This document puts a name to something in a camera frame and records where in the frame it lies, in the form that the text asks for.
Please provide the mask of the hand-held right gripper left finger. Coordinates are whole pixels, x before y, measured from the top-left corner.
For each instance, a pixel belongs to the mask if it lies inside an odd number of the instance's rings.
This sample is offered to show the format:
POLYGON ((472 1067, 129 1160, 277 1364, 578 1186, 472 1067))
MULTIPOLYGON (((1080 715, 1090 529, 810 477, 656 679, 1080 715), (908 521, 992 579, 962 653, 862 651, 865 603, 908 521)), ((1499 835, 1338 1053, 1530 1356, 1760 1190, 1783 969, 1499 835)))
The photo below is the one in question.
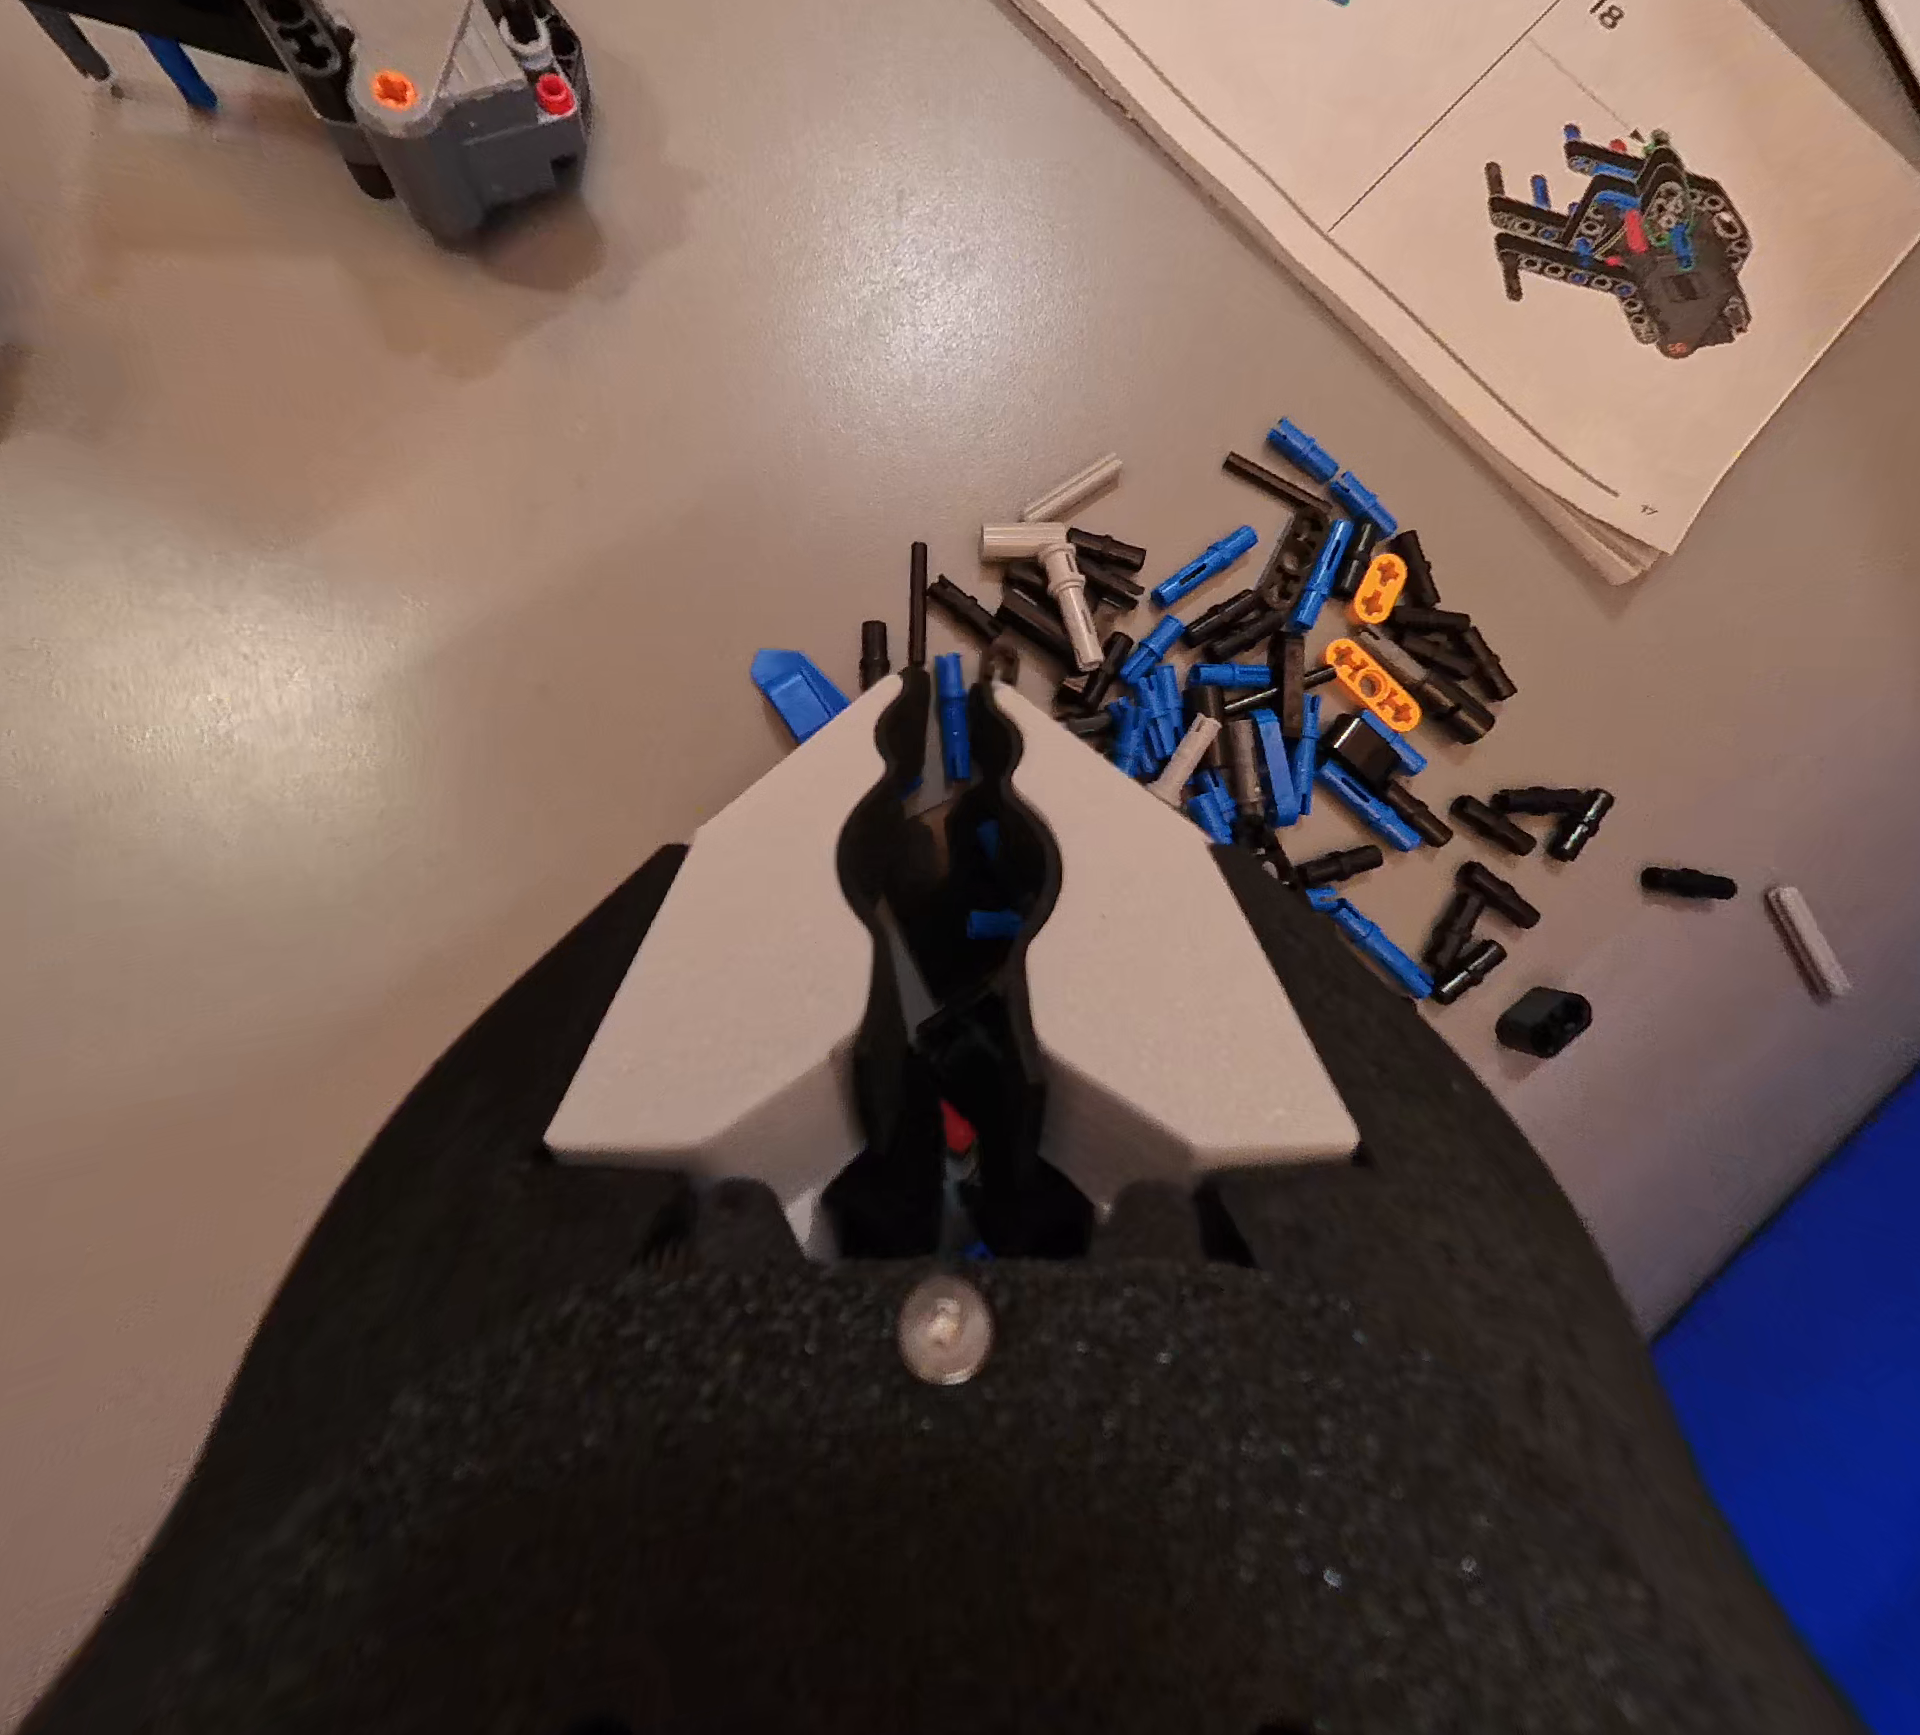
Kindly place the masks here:
POLYGON ((891 673, 700 825, 542 1142, 587 1166, 769 1186, 828 1258, 828 1182, 853 1158, 852 1041, 874 941, 838 843, 882 779, 891 673))

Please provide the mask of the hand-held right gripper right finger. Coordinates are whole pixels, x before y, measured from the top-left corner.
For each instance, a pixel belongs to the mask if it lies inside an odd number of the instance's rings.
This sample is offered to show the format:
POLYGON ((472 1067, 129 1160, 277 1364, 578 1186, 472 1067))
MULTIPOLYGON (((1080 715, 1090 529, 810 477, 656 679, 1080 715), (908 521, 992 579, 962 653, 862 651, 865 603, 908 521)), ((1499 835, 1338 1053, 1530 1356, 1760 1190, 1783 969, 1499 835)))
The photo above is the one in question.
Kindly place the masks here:
POLYGON ((1351 1160, 1359 1130, 1214 845, 1186 815, 993 683, 1012 795, 1060 879, 1022 955, 1037 1148, 1098 1218, 1140 1182, 1351 1160))

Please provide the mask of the pile of small lego pins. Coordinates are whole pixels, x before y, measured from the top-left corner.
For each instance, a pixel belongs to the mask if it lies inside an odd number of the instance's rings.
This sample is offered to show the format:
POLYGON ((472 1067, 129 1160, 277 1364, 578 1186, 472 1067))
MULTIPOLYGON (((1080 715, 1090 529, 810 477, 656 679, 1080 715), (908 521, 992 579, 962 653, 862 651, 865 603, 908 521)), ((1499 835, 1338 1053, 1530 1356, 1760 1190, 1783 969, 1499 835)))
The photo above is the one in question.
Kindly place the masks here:
POLYGON ((1168 799, 1214 845, 1237 845, 1302 887, 1307 905, 1406 995, 1451 1005, 1504 959, 1478 923, 1513 929, 1538 911, 1478 861, 1456 869, 1446 911, 1410 955, 1341 893, 1387 851, 1443 847, 1453 827, 1513 855, 1574 861, 1615 797, 1604 787, 1499 787, 1461 793, 1439 817, 1412 789, 1428 759, 1419 725, 1482 739, 1490 701, 1516 687, 1474 619, 1446 607, 1419 533, 1290 417, 1259 457, 1230 451, 1224 469, 1286 503, 1259 577, 1216 605, 1180 601, 1232 569, 1255 543, 1247 525, 1148 591, 1155 625, 1132 635, 1100 609, 1140 605, 1146 551, 1071 523, 1108 481, 1095 461, 1026 519, 984 535, 999 577, 986 607, 944 573, 928 545, 908 549, 905 661, 930 669, 928 611, 975 643, 978 665, 1017 665, 1022 645, 1057 673, 1054 717, 1119 775, 1168 799))

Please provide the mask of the blue lego wedge piece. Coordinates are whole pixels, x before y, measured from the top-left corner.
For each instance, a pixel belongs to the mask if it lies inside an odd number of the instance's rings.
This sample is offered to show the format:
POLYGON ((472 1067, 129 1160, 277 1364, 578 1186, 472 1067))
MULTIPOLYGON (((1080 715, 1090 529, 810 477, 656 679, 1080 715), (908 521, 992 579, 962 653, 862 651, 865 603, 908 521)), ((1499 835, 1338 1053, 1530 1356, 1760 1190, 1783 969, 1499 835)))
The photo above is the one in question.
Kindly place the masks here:
POLYGON ((794 647, 756 649, 750 679, 794 745, 816 737, 852 707, 839 685, 808 653, 794 647))

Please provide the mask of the light grey lego axle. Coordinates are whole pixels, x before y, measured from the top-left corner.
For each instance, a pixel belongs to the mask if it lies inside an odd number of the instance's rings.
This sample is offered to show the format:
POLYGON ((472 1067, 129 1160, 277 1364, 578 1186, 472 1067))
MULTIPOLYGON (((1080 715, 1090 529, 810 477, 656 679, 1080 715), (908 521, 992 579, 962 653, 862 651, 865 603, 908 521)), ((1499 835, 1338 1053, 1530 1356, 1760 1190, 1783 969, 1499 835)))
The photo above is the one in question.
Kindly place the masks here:
POLYGON ((1806 895, 1792 883, 1771 883, 1764 889, 1764 907, 1807 991, 1817 1001, 1847 997, 1854 989, 1851 977, 1813 917, 1806 895))

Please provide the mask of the lego instruction booklet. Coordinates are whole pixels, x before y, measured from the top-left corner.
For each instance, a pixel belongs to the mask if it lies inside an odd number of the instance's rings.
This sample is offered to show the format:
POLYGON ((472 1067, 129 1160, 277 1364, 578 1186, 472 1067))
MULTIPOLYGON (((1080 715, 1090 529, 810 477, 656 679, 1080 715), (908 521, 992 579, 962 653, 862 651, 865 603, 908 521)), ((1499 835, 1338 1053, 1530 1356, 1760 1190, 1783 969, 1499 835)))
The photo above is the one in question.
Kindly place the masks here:
POLYGON ((1610 583, 1915 249, 1742 0, 1009 0, 1610 583))

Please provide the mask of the blue plastic bin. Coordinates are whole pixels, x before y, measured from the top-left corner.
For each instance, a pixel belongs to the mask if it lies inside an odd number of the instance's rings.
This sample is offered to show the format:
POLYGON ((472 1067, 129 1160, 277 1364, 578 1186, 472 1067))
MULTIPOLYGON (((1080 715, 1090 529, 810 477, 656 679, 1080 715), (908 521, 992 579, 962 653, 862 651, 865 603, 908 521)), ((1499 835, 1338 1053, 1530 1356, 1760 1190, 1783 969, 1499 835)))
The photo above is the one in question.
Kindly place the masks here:
POLYGON ((1718 1506, 1871 1730, 1917 1728, 1917 1077, 1651 1342, 1718 1506))

